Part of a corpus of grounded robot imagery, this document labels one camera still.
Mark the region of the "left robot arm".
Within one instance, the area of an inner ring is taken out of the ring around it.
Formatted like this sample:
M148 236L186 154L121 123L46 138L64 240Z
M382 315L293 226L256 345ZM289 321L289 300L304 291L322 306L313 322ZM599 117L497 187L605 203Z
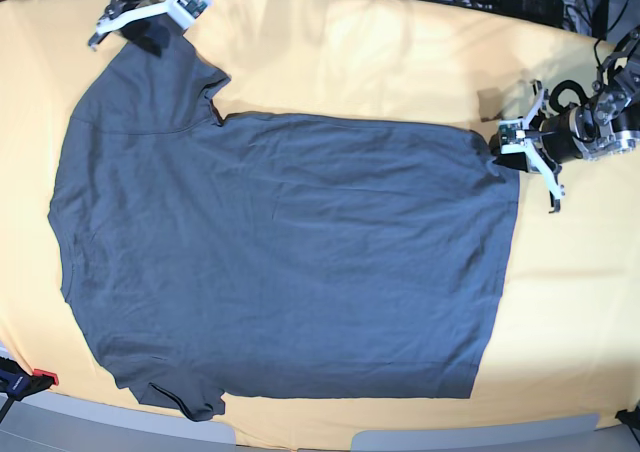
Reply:
M593 95L552 117L542 113L553 94L540 85L534 105L515 133L525 170L540 174L549 191L551 213L565 196L559 175L564 163L596 161L639 147L639 28L631 29L596 67Z

